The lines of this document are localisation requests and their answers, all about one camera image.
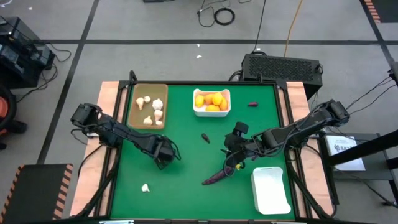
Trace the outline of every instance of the concrete floor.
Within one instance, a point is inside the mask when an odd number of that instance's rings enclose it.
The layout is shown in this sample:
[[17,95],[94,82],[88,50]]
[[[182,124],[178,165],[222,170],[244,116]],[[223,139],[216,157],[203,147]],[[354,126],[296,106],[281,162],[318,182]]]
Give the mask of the concrete floor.
[[[268,55],[283,55],[283,43],[298,3],[298,0],[267,1],[260,34],[265,44],[257,47]],[[59,119],[54,122],[56,128],[45,163],[80,165],[85,146],[70,136],[69,119],[79,103],[96,102],[102,81],[126,80],[130,69],[140,80],[227,80],[240,69],[244,54],[253,48],[240,40],[256,38],[262,1],[238,4],[237,0],[231,0],[236,20],[230,26],[216,24],[212,28],[199,25],[196,13],[200,5],[201,0],[158,4],[144,4],[141,0],[19,0],[0,8],[2,16],[19,16],[41,39],[59,43],[56,47],[73,52],[70,60],[57,63],[58,78],[46,90],[31,94],[18,105],[17,118],[26,122],[29,129],[25,134],[6,136],[3,140],[8,148],[0,151],[0,203],[6,198],[17,166],[37,162],[54,115],[56,118],[59,115]],[[90,11],[94,16],[92,23]],[[203,13],[201,20],[208,24],[211,15]],[[377,27],[384,40],[398,40],[398,24]],[[308,45],[292,43],[287,56],[319,60],[323,64],[319,102],[334,98],[346,105],[387,77],[389,65],[380,43],[374,44],[377,38],[359,0],[305,0],[291,39],[314,40],[307,42]],[[141,40],[160,42],[140,44]],[[215,44],[204,44],[209,40]],[[281,44],[266,44],[268,40],[280,40]],[[354,44],[345,40],[358,41]],[[398,46],[389,45],[388,49],[398,60]],[[69,91],[63,107],[58,107],[61,109],[58,114],[56,107],[65,83]],[[386,87],[375,90],[355,108],[372,102]],[[386,134],[397,129],[396,94],[397,89],[391,89],[373,106],[356,113],[341,130]],[[388,154],[398,156],[396,149]],[[371,184],[393,199],[387,182]],[[65,214],[75,186],[74,175]],[[398,220],[397,210],[381,206],[381,200],[363,184],[338,180],[337,190],[341,202],[337,217],[341,220],[373,223]]]

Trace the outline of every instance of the white bowl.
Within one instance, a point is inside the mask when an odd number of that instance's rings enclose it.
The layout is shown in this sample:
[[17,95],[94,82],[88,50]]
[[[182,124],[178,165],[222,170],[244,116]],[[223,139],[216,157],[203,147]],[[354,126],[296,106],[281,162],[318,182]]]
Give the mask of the white bowl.
[[[228,109],[226,111],[206,111],[207,105],[204,104],[201,108],[195,106],[195,98],[197,95],[203,95],[206,96],[207,94],[214,94],[214,93],[221,93],[223,97],[227,100],[228,102]],[[195,89],[193,91],[193,111],[197,116],[201,117],[225,117],[228,115],[229,111],[231,110],[231,93],[229,90],[225,89],[223,91],[201,91],[199,89]]]

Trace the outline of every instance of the cardboard tray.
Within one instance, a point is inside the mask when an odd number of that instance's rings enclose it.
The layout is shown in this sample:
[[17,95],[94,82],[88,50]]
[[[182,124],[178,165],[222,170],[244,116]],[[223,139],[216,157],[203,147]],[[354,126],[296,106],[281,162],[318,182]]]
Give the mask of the cardboard tray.
[[[129,125],[135,129],[164,129],[166,122],[166,109],[167,109],[167,95],[169,88],[166,84],[137,84],[134,86],[132,94],[131,108],[129,113]],[[142,110],[139,110],[136,100],[140,97],[150,97],[149,103],[144,103]],[[163,102],[163,117],[160,119],[162,125],[155,124],[155,110],[152,107],[152,102],[160,99]],[[150,116],[153,124],[144,125],[144,119]]]

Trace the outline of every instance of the wooden table frame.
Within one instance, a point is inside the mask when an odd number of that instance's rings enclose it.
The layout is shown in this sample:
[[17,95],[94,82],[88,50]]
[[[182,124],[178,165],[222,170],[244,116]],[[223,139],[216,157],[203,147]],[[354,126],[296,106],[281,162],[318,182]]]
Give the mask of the wooden table frame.
[[[113,114],[114,118],[117,118],[120,122],[126,119],[123,118],[123,114],[125,114],[124,107],[128,103],[128,98],[126,96],[131,94],[131,88],[127,88],[128,84],[128,81],[103,82],[97,101],[97,105],[103,109],[103,113]],[[278,94],[282,110],[281,115],[285,125],[308,115],[309,108],[302,82],[287,82],[287,90],[279,89]],[[318,148],[317,142],[314,139],[309,140],[308,144],[315,149]],[[96,149],[98,145],[98,138],[89,139],[85,156]],[[70,215],[76,215],[80,212],[92,198],[100,182],[107,174],[107,172],[103,172],[103,170],[108,169],[109,172],[113,166],[115,155],[115,149],[103,147],[86,161],[85,165],[81,168]],[[297,156],[293,152],[291,152],[290,155],[292,157]],[[328,214],[333,213],[333,206],[331,204],[321,159],[311,150],[303,149],[301,159],[297,161],[298,162],[294,162],[294,168],[301,178],[305,176],[305,183],[308,190],[312,193],[319,205],[322,206],[324,211]],[[111,200],[109,200],[109,198],[113,198],[113,195],[110,195],[113,193],[113,191],[110,190],[112,185],[114,185],[114,183],[107,186],[102,200],[96,204],[96,208],[90,215],[109,215],[109,208],[111,207]],[[309,209],[309,204],[303,199],[303,195],[299,188],[291,185],[290,190],[292,195],[297,199],[294,200],[293,198],[293,202],[296,203],[296,205],[294,205],[296,208],[295,216],[315,216],[315,213]]]

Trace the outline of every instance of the black floor stripe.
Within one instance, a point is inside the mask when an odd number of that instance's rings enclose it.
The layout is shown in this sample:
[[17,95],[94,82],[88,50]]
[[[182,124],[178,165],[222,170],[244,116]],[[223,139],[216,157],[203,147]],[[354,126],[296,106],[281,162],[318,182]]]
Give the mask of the black floor stripe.
[[392,58],[390,51],[388,51],[386,42],[384,41],[383,36],[381,35],[381,33],[379,31],[379,28],[377,28],[377,25],[376,25],[375,21],[373,20],[371,12],[369,11],[368,7],[366,6],[365,0],[359,0],[359,1],[361,2],[362,8],[365,12],[366,17],[368,18],[368,21],[372,27],[374,35],[376,35],[376,38],[379,41],[379,45],[381,47],[381,50],[383,51],[383,54],[387,60],[387,63],[392,68],[392,65],[394,64],[394,59]]
[[[80,44],[80,40],[40,40],[40,43]],[[85,40],[84,44],[150,45],[150,44],[254,44],[256,40]],[[398,40],[384,41],[398,45]],[[259,40],[259,44],[284,45],[286,40]],[[290,40],[289,45],[379,45],[378,40]]]
[[37,159],[38,164],[44,164],[45,158],[47,157],[47,153],[49,152],[51,141],[54,136],[55,129],[57,128],[57,124],[60,119],[62,108],[65,104],[65,100],[68,95],[70,84],[72,83],[73,76],[75,75],[75,71],[76,71],[80,56],[81,56],[81,52],[83,51],[83,47],[85,45],[85,40],[87,39],[88,31],[90,30],[91,24],[93,22],[94,15],[95,15],[96,9],[98,7],[99,1],[100,0],[94,0],[93,5],[91,7],[91,11],[87,18],[85,29],[83,30],[83,33],[81,35],[80,43],[77,47],[75,56],[73,57],[72,64],[70,65],[68,76],[67,76],[67,79],[65,80],[65,84],[63,85],[60,99],[58,101],[57,107],[55,108],[54,115],[51,119],[50,127],[45,136],[42,150],[40,151],[40,154],[39,154],[39,158]]

